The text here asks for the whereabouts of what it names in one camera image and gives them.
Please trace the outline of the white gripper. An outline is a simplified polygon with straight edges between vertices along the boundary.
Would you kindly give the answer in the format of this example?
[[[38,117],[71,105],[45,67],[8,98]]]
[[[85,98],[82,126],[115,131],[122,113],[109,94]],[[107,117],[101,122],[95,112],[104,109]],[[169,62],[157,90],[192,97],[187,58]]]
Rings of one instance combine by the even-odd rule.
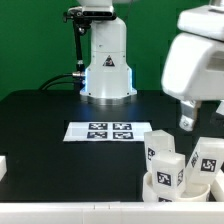
[[[163,91],[181,101],[179,126],[192,131],[201,101],[221,100],[224,116],[224,43],[182,33],[171,44],[161,79]]]

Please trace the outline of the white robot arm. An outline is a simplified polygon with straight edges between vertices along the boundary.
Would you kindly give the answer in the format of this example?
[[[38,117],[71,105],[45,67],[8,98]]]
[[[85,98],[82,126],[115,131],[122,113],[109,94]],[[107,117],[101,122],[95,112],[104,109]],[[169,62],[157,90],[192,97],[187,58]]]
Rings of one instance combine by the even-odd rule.
[[[126,26],[114,16],[114,3],[127,0],[79,0],[81,15],[93,21],[91,63],[81,94],[99,102],[135,95],[126,63]],[[194,128],[203,101],[224,101],[224,0],[183,11],[181,34],[171,44],[162,73],[163,91],[181,102],[180,127]]]

